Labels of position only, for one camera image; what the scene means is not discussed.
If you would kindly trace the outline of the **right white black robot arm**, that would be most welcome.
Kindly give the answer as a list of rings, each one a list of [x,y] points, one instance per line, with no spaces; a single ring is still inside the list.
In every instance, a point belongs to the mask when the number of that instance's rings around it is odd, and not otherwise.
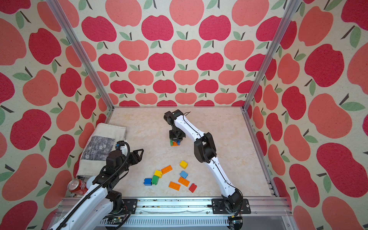
[[[205,133],[195,127],[180,110],[168,111],[163,118],[172,127],[169,131],[171,142],[179,143],[186,137],[193,141],[194,156],[200,163],[207,166],[216,179],[226,211],[230,214],[240,213],[243,200],[242,192],[231,183],[223,170],[217,157],[212,134]]]

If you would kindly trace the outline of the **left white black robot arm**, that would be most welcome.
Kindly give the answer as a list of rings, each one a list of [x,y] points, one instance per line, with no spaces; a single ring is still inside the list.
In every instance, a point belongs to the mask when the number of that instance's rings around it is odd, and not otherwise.
[[[122,216],[123,220],[108,230],[121,228],[132,214],[125,207],[122,194],[114,187],[129,172],[129,167],[138,164],[144,149],[130,150],[130,145],[119,141],[115,150],[106,158],[106,165],[93,180],[92,185],[76,205],[57,223],[52,230],[93,230],[104,219]]]

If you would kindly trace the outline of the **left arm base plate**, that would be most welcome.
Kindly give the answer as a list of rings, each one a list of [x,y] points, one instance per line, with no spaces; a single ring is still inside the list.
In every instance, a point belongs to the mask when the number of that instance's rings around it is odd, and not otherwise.
[[[137,202],[137,199],[123,199],[122,209],[117,214],[113,214],[112,217],[109,217],[108,221],[110,221],[112,224],[118,224],[126,219],[129,213],[131,215],[135,214],[137,209]]]

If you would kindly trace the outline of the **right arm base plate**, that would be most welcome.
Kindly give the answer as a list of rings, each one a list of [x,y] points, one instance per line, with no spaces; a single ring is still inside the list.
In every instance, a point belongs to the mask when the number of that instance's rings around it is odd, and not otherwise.
[[[248,199],[240,202],[230,202],[225,199],[212,199],[208,208],[212,208],[213,214],[251,214],[251,208]]]

